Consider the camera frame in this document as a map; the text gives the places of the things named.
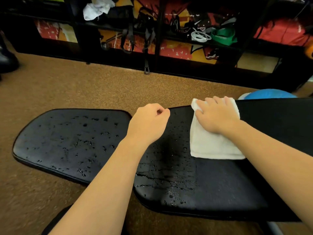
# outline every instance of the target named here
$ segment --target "floor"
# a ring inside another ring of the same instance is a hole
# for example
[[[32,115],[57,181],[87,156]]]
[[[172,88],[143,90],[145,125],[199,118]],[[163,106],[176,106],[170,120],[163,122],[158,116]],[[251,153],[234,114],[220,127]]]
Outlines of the floor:
[[[85,187],[29,168],[12,157],[19,131],[55,108],[122,109],[158,102],[184,106],[192,98],[254,91],[239,86],[141,71],[16,54],[21,67],[0,82],[0,221],[2,234],[40,234],[50,220],[72,204]],[[152,212],[131,196],[126,225],[132,234],[262,234],[254,222],[217,221]],[[280,223],[285,235],[311,234],[302,223]]]

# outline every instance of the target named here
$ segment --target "white rag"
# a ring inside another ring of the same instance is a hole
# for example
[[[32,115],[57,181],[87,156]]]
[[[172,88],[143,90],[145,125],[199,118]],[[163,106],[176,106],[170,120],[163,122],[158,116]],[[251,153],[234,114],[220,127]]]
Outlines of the white rag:
[[[230,100],[240,117],[235,100],[233,98]],[[191,102],[191,107],[195,112],[201,110],[196,101],[197,99],[193,99]],[[195,113],[190,127],[190,153],[196,158],[245,159],[245,156],[229,139],[221,134],[206,131],[198,122]]]
[[[115,7],[115,3],[112,0],[96,0],[96,3],[88,3],[83,9],[84,19],[90,21],[96,17],[107,14],[110,8]]]

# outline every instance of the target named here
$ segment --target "white cord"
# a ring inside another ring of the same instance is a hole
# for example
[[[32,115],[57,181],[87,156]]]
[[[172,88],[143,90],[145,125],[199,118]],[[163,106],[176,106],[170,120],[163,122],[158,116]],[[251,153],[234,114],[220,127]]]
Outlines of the white cord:
[[[197,31],[195,28],[193,28],[193,29],[195,31],[191,33],[191,40],[197,41],[197,42],[200,42],[200,43],[205,43],[208,40],[212,39],[212,37],[209,36],[208,34],[203,33],[201,31]]]

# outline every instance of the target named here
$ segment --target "black pants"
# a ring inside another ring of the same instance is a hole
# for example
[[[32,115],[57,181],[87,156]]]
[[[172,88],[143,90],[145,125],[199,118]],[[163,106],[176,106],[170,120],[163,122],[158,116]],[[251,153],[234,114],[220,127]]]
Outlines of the black pants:
[[[69,208],[72,205],[62,209],[57,216],[52,219],[52,221],[48,224],[48,226],[45,227],[45,229],[43,230],[43,232],[41,233],[41,235],[48,235],[49,232],[51,232],[51,230],[54,228],[54,226],[61,220],[61,218],[66,214],[66,212],[69,210]],[[123,229],[122,229],[122,233],[121,235],[128,235],[126,228],[125,228],[125,224],[123,225]]]

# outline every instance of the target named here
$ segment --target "blue balance ball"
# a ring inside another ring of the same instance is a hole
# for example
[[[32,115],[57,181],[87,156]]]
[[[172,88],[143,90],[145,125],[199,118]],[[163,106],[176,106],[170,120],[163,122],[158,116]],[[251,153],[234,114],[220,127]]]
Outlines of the blue balance ball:
[[[269,98],[297,98],[295,95],[277,89],[263,89],[250,93],[245,97],[245,100],[251,99],[269,99]]]

